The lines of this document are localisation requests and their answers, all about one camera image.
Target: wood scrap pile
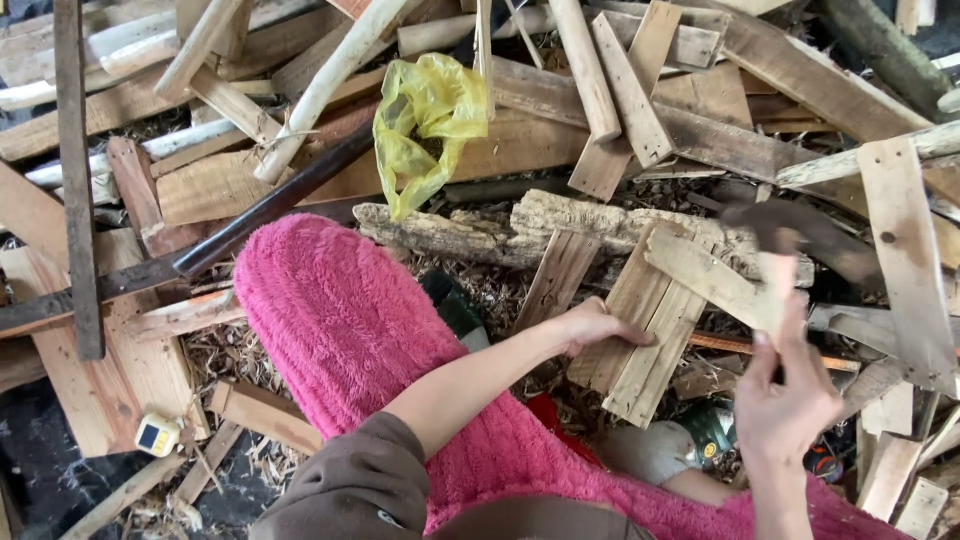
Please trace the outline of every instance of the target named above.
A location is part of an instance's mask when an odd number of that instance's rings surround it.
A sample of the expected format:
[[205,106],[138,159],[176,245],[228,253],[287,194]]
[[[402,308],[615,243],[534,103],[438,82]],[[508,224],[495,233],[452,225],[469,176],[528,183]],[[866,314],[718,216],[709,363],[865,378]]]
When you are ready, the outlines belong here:
[[[517,2],[520,9],[508,0],[508,22],[491,28],[501,1],[129,0],[81,9],[56,0],[53,17],[0,38],[0,76],[10,87],[0,90],[0,108],[58,104],[0,132],[0,158],[12,164],[0,163],[0,223],[28,246],[0,252],[15,298],[0,308],[0,360],[11,365],[2,388],[48,375],[84,457],[134,450],[148,411],[182,420],[190,439],[185,454],[131,479],[71,537],[113,520],[190,452],[205,457],[173,495],[193,504],[243,429],[304,454],[322,446],[297,406],[270,391],[220,380],[199,395],[197,366],[183,352],[180,336],[245,315],[232,290],[185,299],[172,283],[229,257],[243,235],[234,231],[188,270],[173,263],[230,232],[240,215],[242,232],[294,206],[352,211],[341,219],[355,218],[387,247],[536,268],[513,331],[563,313],[585,287],[603,290],[611,311],[655,333],[658,346],[597,344],[565,376],[635,425],[654,421],[665,395],[731,392],[750,354],[743,331],[777,320],[774,287],[753,233],[702,217],[724,205],[698,194],[690,201],[699,215],[618,204],[624,185],[678,179],[758,184],[751,202],[830,208],[824,219],[859,233],[808,246],[788,285],[809,289],[827,267],[889,299],[889,309],[813,305],[810,327],[877,354],[872,363],[850,351],[824,358],[858,374],[837,422],[857,415],[860,506],[881,519],[896,515],[918,538],[934,526],[946,490],[960,485],[942,480],[949,473],[913,480],[960,446],[960,414],[934,423],[929,398],[960,397],[950,318],[960,315],[960,230],[940,215],[960,215],[960,123],[946,75],[918,60],[923,54],[890,32],[894,23],[869,0],[824,4],[841,32],[862,37],[854,43],[893,43],[873,68],[906,105],[757,18],[784,0],[549,0]],[[916,26],[909,20],[929,18],[903,17],[907,30]],[[475,67],[491,96],[489,135],[467,144],[438,205],[394,222],[369,202],[381,182],[364,130],[386,74],[373,61],[447,52],[474,34]],[[492,41],[508,39],[522,52],[495,56]],[[538,43],[551,39],[550,58],[560,51],[565,61],[544,60]],[[926,91],[885,75],[904,66]],[[262,96],[291,105],[264,108],[254,101]],[[87,148],[89,136],[185,107],[195,112],[189,128]],[[61,163],[18,172],[58,148]],[[349,160],[347,148],[356,154]],[[542,169],[552,169],[549,178],[516,177]],[[931,213],[927,188],[940,213]],[[478,198],[484,209],[497,197],[513,203],[506,219],[476,211]],[[460,208],[439,214],[448,203]],[[96,233],[97,209],[118,204],[131,226]],[[863,234],[868,223],[872,237]],[[704,332],[702,320],[718,312],[742,331]],[[690,347],[727,353],[688,363]],[[928,417],[918,429],[915,388],[937,393],[918,392]],[[196,441],[211,436],[200,451]]]

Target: pink fuzzy pants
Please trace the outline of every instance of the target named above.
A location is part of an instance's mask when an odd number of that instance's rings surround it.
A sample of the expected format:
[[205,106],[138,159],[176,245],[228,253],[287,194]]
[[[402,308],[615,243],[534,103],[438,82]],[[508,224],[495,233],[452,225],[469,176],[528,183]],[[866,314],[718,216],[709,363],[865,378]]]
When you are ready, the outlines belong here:
[[[467,353],[402,265],[312,215],[257,231],[237,261],[237,296],[297,403],[324,438],[355,430],[424,374]],[[587,464],[504,392],[426,464],[427,533],[466,507],[552,495],[608,504],[659,540],[753,537],[749,493],[694,503]],[[817,538],[906,538],[807,485]]]

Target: person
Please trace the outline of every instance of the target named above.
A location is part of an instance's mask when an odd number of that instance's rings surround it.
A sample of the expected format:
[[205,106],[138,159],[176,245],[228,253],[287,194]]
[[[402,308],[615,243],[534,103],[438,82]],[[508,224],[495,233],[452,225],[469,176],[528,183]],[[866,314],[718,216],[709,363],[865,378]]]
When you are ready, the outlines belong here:
[[[613,450],[598,448],[613,472],[587,463],[510,395],[541,362],[603,339],[659,346],[598,298],[467,354],[406,268],[313,215],[257,231],[234,281],[326,441],[253,526],[254,539],[906,538],[804,471],[804,453],[842,402],[806,343],[799,299],[787,307],[780,354],[758,334],[737,387],[752,485],[738,493],[685,465],[658,485],[632,478],[633,449],[644,446],[629,442],[637,428],[610,437]],[[772,382],[779,366],[785,384]],[[637,458],[651,469],[649,455]]]

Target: brown sleeve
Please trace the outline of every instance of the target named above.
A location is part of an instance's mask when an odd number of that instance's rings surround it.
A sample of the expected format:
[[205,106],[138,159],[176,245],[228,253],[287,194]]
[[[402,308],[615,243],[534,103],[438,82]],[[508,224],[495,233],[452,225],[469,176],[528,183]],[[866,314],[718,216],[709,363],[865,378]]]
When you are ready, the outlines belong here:
[[377,412],[304,463],[251,538],[420,540],[430,491],[423,461],[423,446],[406,424]]

